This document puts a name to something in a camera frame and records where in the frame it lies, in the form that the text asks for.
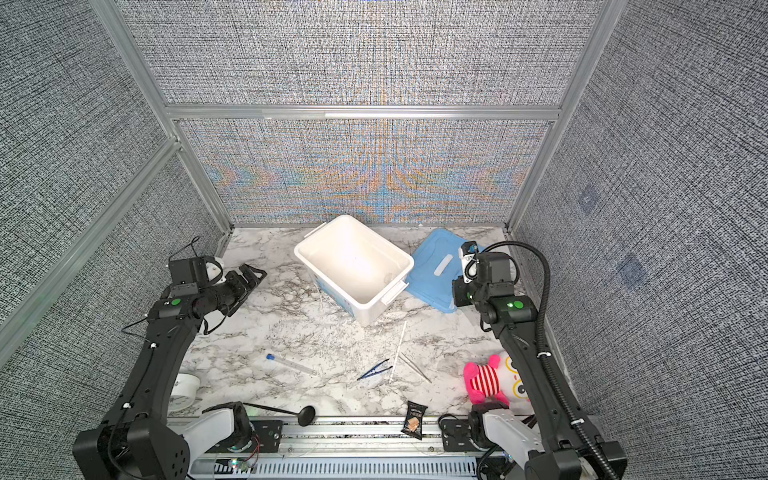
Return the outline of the white plastic storage bin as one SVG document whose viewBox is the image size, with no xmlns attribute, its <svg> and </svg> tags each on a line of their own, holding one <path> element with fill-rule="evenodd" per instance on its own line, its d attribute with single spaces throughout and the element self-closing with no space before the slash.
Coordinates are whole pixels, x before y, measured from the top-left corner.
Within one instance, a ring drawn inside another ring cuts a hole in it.
<svg viewBox="0 0 768 480">
<path fill-rule="evenodd" d="M 408 286 L 413 257 L 350 215 L 323 223 L 294 247 L 321 291 L 367 327 Z"/>
</svg>

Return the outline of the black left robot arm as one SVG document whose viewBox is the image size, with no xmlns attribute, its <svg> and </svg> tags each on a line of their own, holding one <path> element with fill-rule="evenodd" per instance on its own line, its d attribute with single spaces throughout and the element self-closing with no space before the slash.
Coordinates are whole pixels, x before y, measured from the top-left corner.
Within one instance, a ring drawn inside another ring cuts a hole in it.
<svg viewBox="0 0 768 480">
<path fill-rule="evenodd" d="M 233 316 L 267 276 L 248 264 L 210 276 L 209 266 L 219 264 L 213 256 L 169 256 L 171 283 L 143 320 L 142 350 L 124 387 L 100 424 L 80 432 L 73 444 L 84 478 L 187 479 L 194 461 L 212 447 L 250 446 L 253 427 L 240 401 L 214 407 L 182 433 L 167 424 L 182 360 L 198 334 L 215 330 L 207 315 Z"/>
</svg>

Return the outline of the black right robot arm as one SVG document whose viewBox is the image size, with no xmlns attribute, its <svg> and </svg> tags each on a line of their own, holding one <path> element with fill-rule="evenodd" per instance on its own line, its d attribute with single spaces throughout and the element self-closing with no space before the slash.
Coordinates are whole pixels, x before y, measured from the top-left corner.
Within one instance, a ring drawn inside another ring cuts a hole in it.
<svg viewBox="0 0 768 480">
<path fill-rule="evenodd" d="M 551 349 L 545 313 L 551 268 L 535 247 L 516 245 L 536 256 L 543 272 L 539 301 L 515 292 L 508 242 L 459 249 L 462 273 L 452 283 L 454 303 L 473 306 L 481 327 L 494 334 L 521 376 L 538 427 L 530 428 L 510 409 L 484 401 L 470 415 L 474 438 L 502 450 L 528 479 L 620 479 L 628 459 L 617 441 L 607 441 L 581 408 Z"/>
</svg>

